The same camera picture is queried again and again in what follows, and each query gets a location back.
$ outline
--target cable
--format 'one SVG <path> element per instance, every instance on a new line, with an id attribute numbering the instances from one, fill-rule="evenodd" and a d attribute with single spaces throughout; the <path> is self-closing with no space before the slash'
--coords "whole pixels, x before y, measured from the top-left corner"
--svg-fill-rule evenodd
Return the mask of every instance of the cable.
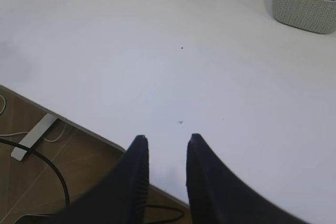
<path id="1" fill-rule="evenodd" d="M 3 105 L 2 109 L 0 110 L 0 115 L 2 115 L 4 113 L 6 107 L 7 107 L 7 100 L 1 94 L 0 94 L 0 98 L 4 101 L 4 105 Z M 59 134 L 59 136 L 57 138 L 55 138 L 53 140 L 49 140 L 49 139 L 43 137 L 43 140 L 45 140 L 45 141 L 47 141 L 49 143 L 54 143 L 54 142 L 58 141 L 63 136 L 66 127 L 67 127 L 67 123 L 65 123 L 65 125 L 64 125 L 64 127 L 62 129 L 61 134 Z M 8 133 L 8 134 L 0 134 L 0 137 L 19 136 L 19 135 L 25 135 L 25 134 L 28 134 L 28 133 L 29 133 L 29 131 L 14 132 L 14 133 Z"/>
<path id="2" fill-rule="evenodd" d="M 2 96 L 2 95 L 0 95 L 0 98 L 4 101 L 4 105 L 3 105 L 2 109 L 0 110 L 0 115 L 2 115 L 4 113 L 4 111 L 5 111 L 5 109 L 6 109 L 7 101 L 6 101 L 6 98 L 4 96 Z M 43 139 L 45 141 L 49 142 L 49 143 L 53 143 L 53 142 L 58 141 L 62 137 L 62 135 L 64 134 L 66 127 L 67 127 L 67 124 L 65 123 L 65 125 L 64 125 L 64 127 L 62 129 L 62 132 L 54 140 L 49 140 L 49 139 L 47 139 L 45 137 Z M 18 136 L 18 135 L 25 135 L 25 134 L 28 134 L 28 133 L 29 133 L 28 131 L 24 131 L 24 132 L 10 133 L 10 134 L 0 134 L 0 137 Z M 37 152 L 37 151 L 35 151 L 33 149 L 30 149 L 28 147 L 25 147 L 24 145 L 14 143 L 12 141 L 9 141 L 9 140 L 3 139 L 3 138 L 0 138 L 0 143 L 8 144 L 8 145 L 11 145 L 11 146 L 23 149 L 23 150 L 25 150 L 25 151 L 27 151 L 29 153 L 34 154 L 35 156 L 39 157 L 44 162 L 46 162 L 50 166 L 50 168 L 53 169 L 53 171 L 55 172 L 55 174 L 59 178 L 59 180 L 60 180 L 60 182 L 62 184 L 62 187 L 63 187 L 64 195 L 65 195 L 65 205 L 67 207 L 69 206 L 69 204 L 70 204 L 70 198 L 69 198 L 69 191 L 68 191 L 67 184 L 65 183 L 65 180 L 64 180 L 61 172 L 57 169 L 57 167 L 49 159 L 47 159 L 44 155 L 42 155 L 41 153 L 39 153 L 39 152 Z M 154 221 L 154 222 L 148 222 L 146 224 L 166 224 L 166 223 L 172 223 L 172 222 L 175 222 L 175 221 L 178 221 L 178 220 L 182 219 L 185 216 L 184 211 L 182 211 L 182 210 L 180 210 L 178 208 L 173 208 L 173 207 L 168 207 L 168 206 L 160 206 L 160 205 L 146 205 L 146 207 L 148 207 L 148 208 L 157 208 L 157 209 L 166 209 L 166 210 L 171 210 L 171 211 L 177 211 L 177 212 L 179 212 L 181 214 L 180 216 L 178 216 L 176 218 L 167 219 L 167 220 L 160 220 L 160 221 Z"/>
<path id="3" fill-rule="evenodd" d="M 62 137 L 62 135 L 63 135 L 63 133 L 64 133 L 66 127 L 67 127 L 67 123 L 64 124 L 64 127 L 63 127 L 63 130 L 62 130 L 61 134 L 59 134 L 59 136 L 58 136 L 57 138 L 55 138 L 54 140 L 49 140 L 49 139 L 47 139 L 47 138 L 45 138 L 45 137 L 44 137 L 43 139 L 44 139 L 45 141 L 49 142 L 49 143 L 53 143 L 53 142 L 58 141 L 58 140 Z"/>
<path id="4" fill-rule="evenodd" d="M 160 206 L 160 205 L 146 205 L 146 207 L 148 208 L 159 208 L 159 209 L 166 209 L 166 210 L 172 210 L 172 211 L 176 211 L 179 212 L 181 215 L 176 217 L 176 218 L 172 218 L 172 219 L 167 219 L 167 220 L 159 220 L 159 221 L 154 221 L 154 222 L 147 222 L 145 224 L 165 224 L 165 223 L 172 223 L 175 221 L 178 221 L 180 219 L 182 219 L 185 216 L 184 211 L 178 209 L 178 208 L 174 208 L 174 207 L 168 207 L 168 206 Z"/>
<path id="5" fill-rule="evenodd" d="M 49 139 L 43 137 L 43 139 L 45 141 L 49 142 L 49 143 L 53 143 L 53 142 L 58 141 L 63 136 L 66 127 L 67 127 L 67 123 L 65 123 L 65 125 L 64 125 L 64 127 L 62 129 L 62 132 L 59 134 L 59 136 L 57 138 L 55 138 L 53 140 L 49 140 Z M 15 133 L 9 133 L 9 134 L 0 134 L 0 137 L 19 136 L 19 135 L 25 135 L 25 134 L 28 134 L 28 133 L 29 133 L 29 131 L 15 132 Z"/>
<path id="6" fill-rule="evenodd" d="M 63 187 L 63 191 L 64 191 L 64 196 L 65 196 L 65 205 L 68 207 L 70 205 L 70 197 L 69 197 L 69 191 L 68 191 L 68 187 L 67 187 L 67 184 L 65 183 L 65 180 L 62 176 L 62 174 L 59 172 L 59 170 L 57 169 L 57 167 L 49 160 L 47 159 L 44 155 L 42 155 L 40 152 L 37 152 L 33 149 L 30 149 L 28 147 L 25 147 L 24 145 L 21 145 L 21 144 L 17 144 L 17 143 L 14 143 L 12 141 L 9 141 L 9 140 L 5 140 L 3 138 L 0 138 L 0 143 L 3 143 L 3 144 L 8 144 L 8 145 L 11 145 L 11 146 L 14 146 L 14 147 L 17 147 L 17 148 L 20 148 L 20 149 L 23 149 L 29 153 L 32 153 L 34 154 L 35 156 L 39 157 L 40 159 L 42 159 L 44 162 L 46 162 L 51 169 L 53 169 L 53 171 L 56 173 L 57 177 L 59 178 L 61 184 L 62 184 L 62 187 Z"/>
<path id="7" fill-rule="evenodd" d="M 7 106 L 7 101 L 6 98 L 3 95 L 0 95 L 0 98 L 4 101 L 4 105 L 2 107 L 2 109 L 0 110 L 0 115 L 2 115 L 2 113 L 4 113 L 6 106 Z"/>

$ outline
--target wooden floor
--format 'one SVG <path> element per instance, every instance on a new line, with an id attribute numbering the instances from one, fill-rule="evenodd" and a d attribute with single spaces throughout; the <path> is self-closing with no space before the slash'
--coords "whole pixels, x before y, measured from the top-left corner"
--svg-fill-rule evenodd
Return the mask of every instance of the wooden floor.
<path id="1" fill-rule="evenodd" d="M 0 94 L 7 99 L 7 108 L 0 115 L 0 134 L 29 131 L 45 114 L 7 91 L 0 89 Z M 64 125 L 58 121 L 45 137 L 56 138 Z M 23 136 L 4 138 L 19 142 Z M 0 223 L 12 224 L 25 214 L 51 214 L 64 207 L 63 190 L 52 170 L 32 155 L 23 162 L 11 158 L 12 150 L 13 147 L 0 144 Z M 60 140 L 40 140 L 36 150 L 52 160 L 63 174 L 71 201 L 94 186 L 122 156 L 121 151 L 70 125 Z M 186 217 L 175 223 L 192 223 L 188 209 L 156 190 L 150 189 L 148 204 L 180 208 Z M 174 217 L 174 212 L 151 209 L 146 212 L 145 223 Z"/>

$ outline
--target white cable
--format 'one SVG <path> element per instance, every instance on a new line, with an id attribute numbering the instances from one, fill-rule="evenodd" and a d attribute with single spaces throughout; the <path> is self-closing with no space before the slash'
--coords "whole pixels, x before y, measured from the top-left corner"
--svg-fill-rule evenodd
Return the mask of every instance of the white cable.
<path id="1" fill-rule="evenodd" d="M 6 98 L 4 98 L 2 95 L 0 95 L 0 98 L 4 101 L 4 105 L 3 105 L 2 109 L 0 110 L 0 115 L 2 115 L 2 113 L 4 113 L 4 111 L 6 109 L 7 101 L 6 101 Z"/>
<path id="2" fill-rule="evenodd" d="M 6 106 L 7 106 L 7 101 L 6 101 L 6 98 L 0 94 L 0 98 L 4 101 L 4 105 L 2 107 L 2 109 L 0 110 L 0 115 L 2 115 L 6 109 Z M 64 124 L 64 127 L 63 127 L 63 130 L 61 132 L 61 134 L 59 134 L 59 136 L 53 140 L 49 140 L 45 137 L 43 137 L 43 139 L 49 143 L 54 143 L 56 141 L 58 141 L 62 136 L 63 136 L 63 133 L 65 131 L 67 127 L 67 123 Z M 15 132 L 15 133 L 9 133 L 9 134 L 0 134 L 0 137 L 6 137 L 6 136 L 19 136 L 19 135 L 25 135 L 25 134 L 28 134 L 29 132 L 28 131 L 22 131 L 22 132 Z"/>
<path id="3" fill-rule="evenodd" d="M 59 134 L 59 136 L 57 138 L 55 138 L 53 140 L 49 140 L 49 139 L 43 137 L 43 139 L 45 141 L 49 142 L 49 143 L 56 142 L 57 140 L 59 140 L 63 136 L 66 127 L 67 127 L 67 124 L 65 123 L 61 134 Z M 28 131 L 23 131 L 23 132 L 15 132 L 15 133 L 10 133 L 10 134 L 0 134 L 0 137 L 3 137 L 3 136 L 19 136 L 19 135 L 25 135 L 25 134 L 28 134 L 28 133 L 29 133 Z"/>
<path id="4" fill-rule="evenodd" d="M 47 139 L 47 138 L 45 138 L 45 137 L 44 137 L 43 139 L 44 139 L 45 141 L 49 142 L 49 143 L 56 142 L 57 140 L 59 140 L 59 139 L 62 137 L 62 135 L 63 135 L 63 133 L 64 133 L 66 127 L 67 127 L 67 123 L 64 123 L 64 127 L 63 127 L 63 130 L 62 130 L 61 134 L 59 134 L 59 136 L 58 136 L 57 138 L 55 138 L 54 140 L 49 140 L 49 139 Z"/>
<path id="5" fill-rule="evenodd" d="M 23 132 L 16 132 L 16 133 L 11 133 L 11 134 L 1 134 L 0 136 L 19 136 L 19 135 L 24 135 L 28 134 L 29 132 L 23 131 Z"/>

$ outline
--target plastic basket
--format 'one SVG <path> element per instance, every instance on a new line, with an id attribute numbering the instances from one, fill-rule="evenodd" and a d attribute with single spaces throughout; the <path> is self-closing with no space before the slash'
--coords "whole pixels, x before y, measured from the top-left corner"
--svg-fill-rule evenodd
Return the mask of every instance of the plastic basket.
<path id="1" fill-rule="evenodd" d="M 319 34 L 336 30 L 336 1 L 273 0 L 274 18 L 286 25 Z"/>

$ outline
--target white desk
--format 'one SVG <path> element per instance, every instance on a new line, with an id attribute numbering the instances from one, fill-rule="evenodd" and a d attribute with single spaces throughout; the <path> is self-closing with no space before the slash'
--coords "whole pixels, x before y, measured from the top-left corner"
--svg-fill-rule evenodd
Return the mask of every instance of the white desk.
<path id="1" fill-rule="evenodd" d="M 199 132 L 249 186 L 336 219 L 336 44 L 282 25 L 271 0 L 0 0 L 0 84 L 127 148 L 187 202 Z"/>

